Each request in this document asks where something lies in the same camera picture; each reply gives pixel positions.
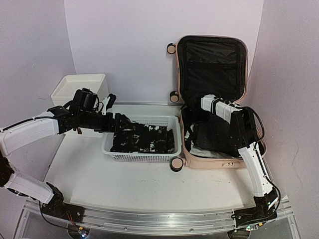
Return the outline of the black white patterned garment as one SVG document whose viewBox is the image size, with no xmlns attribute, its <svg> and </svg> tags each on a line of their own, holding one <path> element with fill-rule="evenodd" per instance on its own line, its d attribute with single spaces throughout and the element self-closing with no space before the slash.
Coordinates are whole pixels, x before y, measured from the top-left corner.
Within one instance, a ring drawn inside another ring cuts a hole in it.
<svg viewBox="0 0 319 239">
<path fill-rule="evenodd" d="M 165 154 L 175 152 L 173 130 L 167 126 L 130 123 L 114 133 L 111 152 Z"/>
</svg>

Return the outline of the white perforated plastic basket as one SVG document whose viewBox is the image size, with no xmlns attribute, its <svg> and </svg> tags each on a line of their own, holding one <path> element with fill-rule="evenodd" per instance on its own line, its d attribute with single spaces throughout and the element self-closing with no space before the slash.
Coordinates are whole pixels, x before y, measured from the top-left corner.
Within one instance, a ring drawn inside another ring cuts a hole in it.
<svg viewBox="0 0 319 239">
<path fill-rule="evenodd" d="M 113 146 L 113 136 L 114 133 L 105 133 L 103 136 L 103 141 L 101 145 L 101 151 L 113 158 L 115 161 L 123 162 L 169 162 L 173 158 L 178 157 L 181 154 L 181 132 L 179 118 L 173 115 L 166 116 L 148 116 L 148 115 L 128 115 L 132 123 L 141 123 L 149 125 L 161 125 L 167 126 L 168 129 L 173 130 L 174 142 L 175 142 L 175 152 L 165 153 L 165 154 L 151 154 L 151 153 L 120 153 L 111 152 L 110 149 Z"/>
</svg>

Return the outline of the pink hard-shell suitcase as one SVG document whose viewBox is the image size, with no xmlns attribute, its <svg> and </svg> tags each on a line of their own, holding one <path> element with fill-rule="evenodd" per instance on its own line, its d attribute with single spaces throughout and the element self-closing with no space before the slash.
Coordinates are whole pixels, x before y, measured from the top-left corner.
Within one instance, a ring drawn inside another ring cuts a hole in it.
<svg viewBox="0 0 319 239">
<path fill-rule="evenodd" d="M 242 168 L 245 163 L 238 150 L 231 146 L 230 126 L 210 113 L 205 122 L 187 122 L 185 100 L 190 96 L 214 94 L 240 103 L 246 94 L 248 51 L 239 39 L 222 36 L 188 35 L 170 43 L 168 54 L 176 56 L 178 90 L 170 100 L 181 100 L 180 128 L 182 157 L 170 161 L 172 171 L 188 166 L 193 169 Z M 255 118 L 258 136 L 264 128 Z M 266 153 L 264 139 L 259 142 L 262 155 Z"/>
</svg>

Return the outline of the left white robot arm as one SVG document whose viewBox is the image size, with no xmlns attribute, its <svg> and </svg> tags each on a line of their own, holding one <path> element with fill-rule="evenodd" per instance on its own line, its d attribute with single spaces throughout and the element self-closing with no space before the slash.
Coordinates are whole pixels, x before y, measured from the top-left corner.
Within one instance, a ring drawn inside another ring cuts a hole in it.
<svg viewBox="0 0 319 239">
<path fill-rule="evenodd" d="M 57 218 L 67 213 L 59 199 L 62 194 L 43 181 L 40 168 L 49 165 L 49 156 L 57 151 L 68 131 L 88 129 L 97 133 L 126 129 L 120 113 L 112 113 L 116 95 L 100 100 L 89 89 L 78 89 L 72 100 L 53 106 L 37 116 L 0 130 L 0 186 L 18 195 L 47 204 Z"/>
</svg>

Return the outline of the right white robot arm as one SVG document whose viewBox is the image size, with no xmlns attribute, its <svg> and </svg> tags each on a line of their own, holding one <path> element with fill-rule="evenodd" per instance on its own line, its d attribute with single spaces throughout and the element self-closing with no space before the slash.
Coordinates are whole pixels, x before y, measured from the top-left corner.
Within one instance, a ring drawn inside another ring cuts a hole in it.
<svg viewBox="0 0 319 239">
<path fill-rule="evenodd" d="M 230 144 L 238 150 L 253 183 L 256 206 L 251 209 L 251 216 L 261 221 L 280 201 L 279 189 L 269 178 L 259 148 L 265 131 L 258 136 L 255 118 L 261 119 L 251 107 L 240 106 L 214 94 L 195 96 L 190 99 L 190 106 L 210 112 L 229 124 Z"/>
</svg>

